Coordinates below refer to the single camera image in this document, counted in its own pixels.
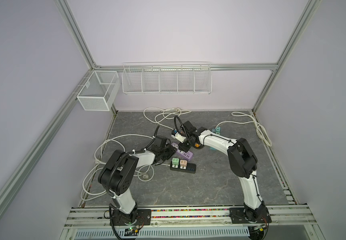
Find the purple power strip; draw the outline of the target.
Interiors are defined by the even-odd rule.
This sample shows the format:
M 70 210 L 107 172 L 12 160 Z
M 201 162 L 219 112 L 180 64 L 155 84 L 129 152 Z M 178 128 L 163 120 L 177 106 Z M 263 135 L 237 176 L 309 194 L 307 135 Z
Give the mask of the purple power strip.
M 193 159 L 194 154 L 191 151 L 184 152 L 180 150 L 177 143 L 171 143 L 171 145 L 176 149 L 176 153 L 183 157 L 185 160 L 191 161 Z

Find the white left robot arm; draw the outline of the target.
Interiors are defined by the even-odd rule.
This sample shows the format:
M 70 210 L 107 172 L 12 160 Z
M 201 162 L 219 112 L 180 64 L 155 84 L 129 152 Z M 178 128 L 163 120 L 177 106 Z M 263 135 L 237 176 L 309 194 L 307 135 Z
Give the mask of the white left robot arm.
M 161 149 L 142 149 L 138 151 L 113 152 L 98 176 L 98 183 L 102 185 L 111 202 L 109 207 L 115 217 L 123 222 L 134 223 L 137 218 L 138 205 L 133 199 L 130 185 L 137 168 L 166 161 L 176 152 L 172 146 Z

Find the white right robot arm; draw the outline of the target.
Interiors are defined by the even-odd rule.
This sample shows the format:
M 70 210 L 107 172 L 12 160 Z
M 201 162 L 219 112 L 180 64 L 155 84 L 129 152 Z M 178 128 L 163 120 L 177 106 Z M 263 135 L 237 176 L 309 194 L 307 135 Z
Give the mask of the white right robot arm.
M 200 149 L 207 146 L 227 155 L 230 168 L 238 176 L 244 193 L 243 217 L 250 223 L 260 220 L 267 224 L 271 223 L 271 217 L 258 187 L 258 159 L 246 139 L 230 139 L 216 135 L 205 128 L 185 126 L 182 126 L 178 133 L 185 136 L 183 142 L 185 147 Z

